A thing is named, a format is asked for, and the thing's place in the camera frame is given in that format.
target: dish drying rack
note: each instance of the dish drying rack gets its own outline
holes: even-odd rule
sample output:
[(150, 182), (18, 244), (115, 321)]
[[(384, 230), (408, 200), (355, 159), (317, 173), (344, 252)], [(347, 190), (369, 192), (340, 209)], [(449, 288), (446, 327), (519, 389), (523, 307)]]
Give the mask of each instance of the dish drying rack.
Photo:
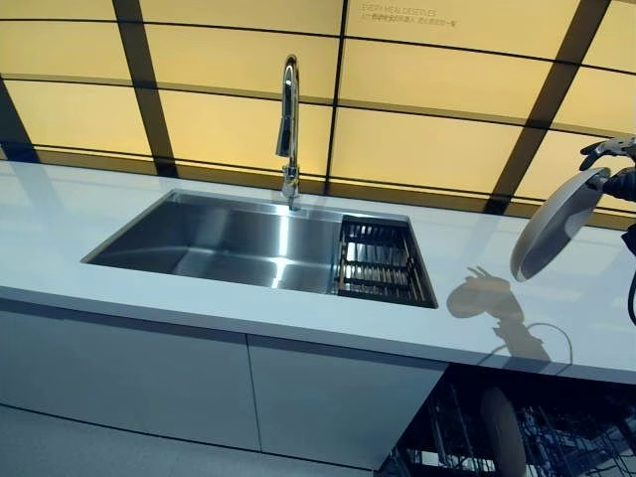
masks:
[(407, 222), (345, 216), (339, 249), (338, 295), (437, 308)]

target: sink basin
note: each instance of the sink basin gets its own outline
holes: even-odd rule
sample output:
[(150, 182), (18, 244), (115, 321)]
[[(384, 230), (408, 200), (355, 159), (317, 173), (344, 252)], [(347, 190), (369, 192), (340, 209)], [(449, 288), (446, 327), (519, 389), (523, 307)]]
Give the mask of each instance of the sink basin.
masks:
[(83, 261), (328, 293), (342, 214), (173, 191)]
[(175, 190), (83, 260), (436, 307), (406, 217)]

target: white cabinet door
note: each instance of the white cabinet door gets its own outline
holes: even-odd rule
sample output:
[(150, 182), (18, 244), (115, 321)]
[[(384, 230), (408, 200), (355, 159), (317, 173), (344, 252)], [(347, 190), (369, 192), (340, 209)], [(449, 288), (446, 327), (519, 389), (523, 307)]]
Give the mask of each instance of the white cabinet door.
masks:
[(378, 469), (446, 365), (247, 336), (264, 452)]
[(245, 335), (16, 306), (0, 311), (0, 403), (259, 448)]

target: white countertop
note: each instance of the white countertop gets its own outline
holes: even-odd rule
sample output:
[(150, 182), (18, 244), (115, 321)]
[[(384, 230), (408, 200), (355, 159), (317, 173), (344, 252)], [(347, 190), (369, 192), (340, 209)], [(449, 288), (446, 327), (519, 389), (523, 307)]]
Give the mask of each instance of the white countertop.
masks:
[[(518, 283), (510, 273), (509, 259), (526, 220), (301, 196), (297, 202), (301, 207), (409, 216), (438, 309), (80, 262), (162, 195), (177, 188), (280, 201), (277, 191), (0, 161), (0, 298), (636, 384), (636, 327), (626, 310), (636, 259), (624, 246), (620, 232), (584, 228), (547, 269), (528, 282)], [(499, 335), (506, 334), (511, 348), (519, 349), (520, 340), (521, 349), (537, 349), (539, 344), (550, 356), (549, 362), (511, 358), (494, 330), (498, 319), (488, 313), (476, 310), (469, 318), (453, 316), (451, 311), (458, 315), (457, 309), (478, 308), (484, 300), (485, 295), (471, 295), (466, 290), (462, 308), (453, 302), (458, 296), (455, 293), (449, 311), (447, 300), (471, 275), (469, 266), (480, 266), (511, 283), (518, 306), (510, 295), (498, 295), (508, 297), (499, 307), (507, 310), (508, 323), (500, 327), (505, 330)], [(480, 283), (507, 287), (496, 280)], [(543, 343), (532, 337), (529, 342), (524, 326), (530, 326), (530, 335)], [(571, 363), (567, 339), (554, 326), (571, 341)]]

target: chrome faucet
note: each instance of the chrome faucet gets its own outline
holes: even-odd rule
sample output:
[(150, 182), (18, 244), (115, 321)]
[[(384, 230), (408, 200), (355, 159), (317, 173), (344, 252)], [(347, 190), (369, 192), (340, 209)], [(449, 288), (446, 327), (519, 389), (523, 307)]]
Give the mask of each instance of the chrome faucet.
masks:
[(282, 117), (276, 142), (276, 154), (289, 157), (282, 168), (282, 195), (287, 199), (289, 210), (298, 197), (298, 62), (289, 55), (282, 72)]

